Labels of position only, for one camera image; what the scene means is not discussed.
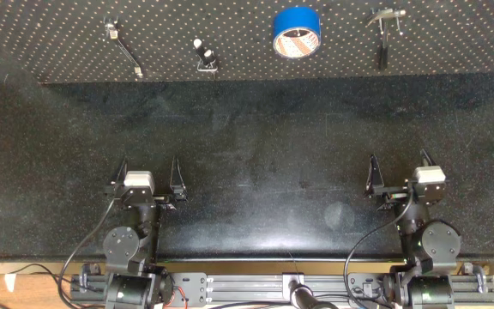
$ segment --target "circular joint cover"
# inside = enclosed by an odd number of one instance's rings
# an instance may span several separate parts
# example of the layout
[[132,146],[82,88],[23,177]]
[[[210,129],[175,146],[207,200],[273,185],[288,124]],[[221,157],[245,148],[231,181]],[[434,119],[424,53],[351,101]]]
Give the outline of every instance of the circular joint cover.
[[140,239],[138,234],[130,227],[116,227],[112,229],[104,239],[102,247],[104,254],[109,259],[129,260],[138,251]]
[[461,250],[461,236],[443,222],[432,222],[422,235],[422,248],[432,258],[456,258]]

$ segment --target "speckled black countertop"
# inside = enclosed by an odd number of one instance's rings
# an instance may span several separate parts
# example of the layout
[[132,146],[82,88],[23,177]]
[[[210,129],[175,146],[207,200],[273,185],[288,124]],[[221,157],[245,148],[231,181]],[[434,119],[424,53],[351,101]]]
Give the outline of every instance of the speckled black countertop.
[[[345,258],[392,217],[363,197],[369,155],[397,185],[421,148],[449,180],[431,215],[462,258],[494,259],[494,74],[41,87],[0,55],[0,259],[66,257],[124,155],[162,190],[181,160],[190,201],[164,216],[161,259]],[[391,229],[358,256],[400,255]]]

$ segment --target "wooden surface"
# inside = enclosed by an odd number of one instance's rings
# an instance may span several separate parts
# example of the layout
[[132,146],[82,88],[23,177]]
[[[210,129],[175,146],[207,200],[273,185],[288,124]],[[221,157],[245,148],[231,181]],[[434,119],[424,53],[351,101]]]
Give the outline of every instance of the wooden surface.
[[[63,287],[64,291],[69,290],[65,282]],[[67,308],[58,298],[55,282],[45,275],[17,275],[13,293],[7,291],[3,275],[0,275],[0,304],[11,309]],[[494,306],[478,308],[494,309]]]

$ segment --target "roll of tape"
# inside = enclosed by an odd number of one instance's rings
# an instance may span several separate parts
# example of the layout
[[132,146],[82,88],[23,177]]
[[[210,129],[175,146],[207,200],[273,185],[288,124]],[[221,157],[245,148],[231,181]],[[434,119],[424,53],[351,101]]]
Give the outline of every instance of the roll of tape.
[[285,58],[304,58],[322,44],[319,16],[310,8],[296,7],[274,19],[274,50]]

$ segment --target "pegboard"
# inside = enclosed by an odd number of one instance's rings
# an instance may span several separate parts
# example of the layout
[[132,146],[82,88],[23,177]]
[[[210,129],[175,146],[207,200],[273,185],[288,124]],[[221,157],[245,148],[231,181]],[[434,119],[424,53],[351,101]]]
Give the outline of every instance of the pegboard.
[[[272,47],[273,20],[313,8],[322,45],[284,59]],[[390,22],[389,67],[377,70],[371,8],[404,8],[404,35]],[[145,74],[108,39],[103,18],[118,16],[123,42]],[[0,0],[0,45],[39,82],[209,80],[196,71],[194,38],[219,59],[220,80],[494,72],[494,1]]]

